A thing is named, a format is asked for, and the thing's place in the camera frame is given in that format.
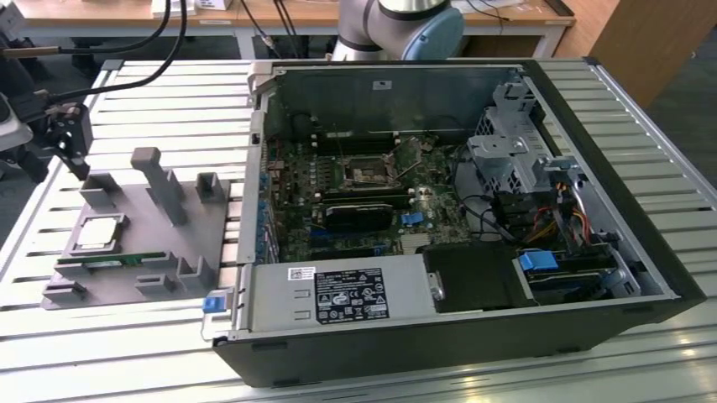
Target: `aluminum table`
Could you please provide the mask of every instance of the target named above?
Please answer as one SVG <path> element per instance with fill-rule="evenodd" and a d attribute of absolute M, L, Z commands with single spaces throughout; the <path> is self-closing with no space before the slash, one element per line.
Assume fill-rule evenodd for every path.
<path fill-rule="evenodd" d="M 582 60 L 541 64 L 707 292 L 705 303 L 584 353 L 253 389 L 199 336 L 201 299 L 64 311 L 39 308 L 84 202 L 76 191 L 80 183 L 55 160 L 0 251 L 0 400 L 573 403 L 713 398 L 715 189 L 599 65 Z M 95 85 L 134 81 L 158 65 L 126 62 L 104 70 Z M 139 183 L 143 177 L 130 167 L 130 153 L 135 147 L 157 146 L 179 180 L 215 170 L 233 181 L 219 280 L 225 286 L 234 283 L 237 272 L 251 113 L 247 69 L 243 60 L 178 61 L 150 86 L 87 99 L 94 169 L 111 170 L 118 182 Z"/>

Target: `3d printed holder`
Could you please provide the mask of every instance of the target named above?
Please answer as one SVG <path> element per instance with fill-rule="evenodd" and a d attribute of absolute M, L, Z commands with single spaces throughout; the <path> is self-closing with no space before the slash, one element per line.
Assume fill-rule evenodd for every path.
<path fill-rule="evenodd" d="M 90 174 L 80 188 L 87 204 L 43 292 L 46 309 L 195 298 L 215 288 L 230 183 L 214 172 L 179 182 L 161 156 L 157 148 L 133 154 L 150 186 Z"/>

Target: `white sticker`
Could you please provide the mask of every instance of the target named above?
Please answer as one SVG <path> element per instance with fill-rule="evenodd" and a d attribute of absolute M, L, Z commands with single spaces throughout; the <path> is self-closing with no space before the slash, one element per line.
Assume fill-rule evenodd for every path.
<path fill-rule="evenodd" d="M 374 91 L 390 90 L 393 85 L 394 83 L 392 81 L 374 81 L 373 90 Z"/>
<path fill-rule="evenodd" d="M 202 25 L 231 25 L 233 22 L 226 19 L 201 19 L 199 23 Z"/>
<path fill-rule="evenodd" d="M 289 279 L 290 280 L 314 280 L 315 273 L 317 273 L 317 267 L 290 267 Z"/>

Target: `circuit board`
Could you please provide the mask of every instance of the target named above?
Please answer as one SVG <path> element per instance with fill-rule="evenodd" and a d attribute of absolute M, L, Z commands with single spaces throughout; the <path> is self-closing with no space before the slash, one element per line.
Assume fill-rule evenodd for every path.
<path fill-rule="evenodd" d="M 397 139 L 386 154 L 317 155 L 311 143 L 274 144 L 269 173 L 282 262 L 412 254 L 417 245 L 405 247 L 409 241 L 421 246 L 470 240 L 449 179 L 456 146 L 436 146 L 430 134 Z M 372 203 L 365 191 L 396 191 L 408 204 L 394 204 L 388 228 L 334 233 L 326 209 Z M 339 193 L 352 197 L 322 198 Z"/>

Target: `green circuit board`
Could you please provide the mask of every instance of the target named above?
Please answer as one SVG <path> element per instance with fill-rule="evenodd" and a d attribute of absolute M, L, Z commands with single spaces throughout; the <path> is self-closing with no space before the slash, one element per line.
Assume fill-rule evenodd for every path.
<path fill-rule="evenodd" d="M 298 262 L 335 255 L 397 255 L 408 251 L 402 239 L 426 234 L 432 244 L 470 239 L 470 228 L 458 208 L 449 180 L 454 145 L 436 146 L 429 135 L 401 136 L 389 154 L 317 156 L 309 144 L 282 144 L 273 152 L 273 203 L 282 262 Z M 318 192 L 356 191 L 372 186 L 410 189 L 409 208 L 397 209 L 388 229 L 330 234 L 322 225 L 325 205 Z M 361 204 L 361 196 L 352 203 Z M 420 212 L 422 221 L 405 225 L 401 216 Z"/>

